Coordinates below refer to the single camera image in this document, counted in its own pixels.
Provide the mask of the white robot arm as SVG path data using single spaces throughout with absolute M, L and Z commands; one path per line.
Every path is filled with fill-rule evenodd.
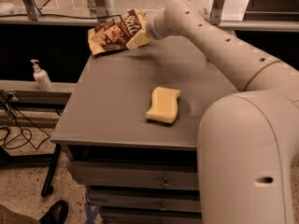
M 291 165 L 299 151 L 299 78 L 280 59 L 173 0 L 148 16 L 149 37 L 188 38 L 237 91 L 204 114 L 197 138 L 203 224 L 294 224 Z

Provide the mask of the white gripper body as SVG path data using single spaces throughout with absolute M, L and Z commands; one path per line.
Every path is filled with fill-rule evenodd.
M 169 30 L 164 20 L 164 10 L 160 9 L 148 15 L 146 29 L 149 37 L 155 40 L 169 36 Z

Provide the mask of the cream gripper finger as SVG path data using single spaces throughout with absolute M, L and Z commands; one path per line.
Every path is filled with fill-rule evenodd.
M 150 37 L 143 31 L 137 32 L 126 44 L 128 49 L 136 49 L 147 45 L 150 42 Z

